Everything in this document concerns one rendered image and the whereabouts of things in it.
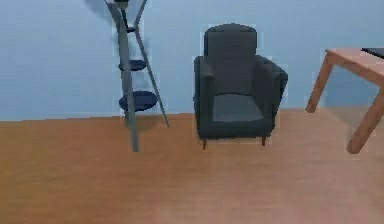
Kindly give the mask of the light brown wooden table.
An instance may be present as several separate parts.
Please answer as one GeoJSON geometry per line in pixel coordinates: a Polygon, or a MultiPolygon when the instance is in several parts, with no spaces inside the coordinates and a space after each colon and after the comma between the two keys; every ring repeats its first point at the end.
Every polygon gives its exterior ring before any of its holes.
{"type": "Polygon", "coordinates": [[[325,52],[325,58],[306,106],[308,113],[316,111],[334,65],[347,69],[380,88],[346,147],[350,154],[358,154],[384,116],[384,59],[363,52],[359,48],[326,49],[325,52]]]}

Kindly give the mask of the grey tripod floor lamp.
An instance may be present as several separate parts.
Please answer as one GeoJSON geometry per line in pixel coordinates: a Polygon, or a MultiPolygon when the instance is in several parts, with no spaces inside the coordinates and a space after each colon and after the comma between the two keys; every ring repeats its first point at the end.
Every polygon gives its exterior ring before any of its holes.
{"type": "Polygon", "coordinates": [[[119,99],[119,106],[124,111],[125,120],[128,123],[131,133],[132,151],[139,151],[138,132],[136,125],[136,113],[160,106],[162,116],[167,127],[170,126],[168,117],[160,96],[160,92],[145,50],[143,39],[140,34],[140,20],[148,0],[143,0],[138,9],[135,20],[128,23],[127,12],[130,0],[104,0],[117,31],[117,43],[119,53],[119,70],[122,80],[122,97],[119,99]],[[129,34],[133,33],[140,48],[141,59],[132,59],[129,49],[129,34]],[[132,84],[132,72],[146,69],[151,79],[152,91],[135,91],[132,84]]]}

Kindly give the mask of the flat black object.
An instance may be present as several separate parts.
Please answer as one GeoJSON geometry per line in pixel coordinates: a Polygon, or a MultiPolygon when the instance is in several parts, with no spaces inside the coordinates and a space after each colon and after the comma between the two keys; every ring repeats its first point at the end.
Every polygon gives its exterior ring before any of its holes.
{"type": "Polygon", "coordinates": [[[362,48],[363,52],[384,59],[384,48],[362,48]]]}

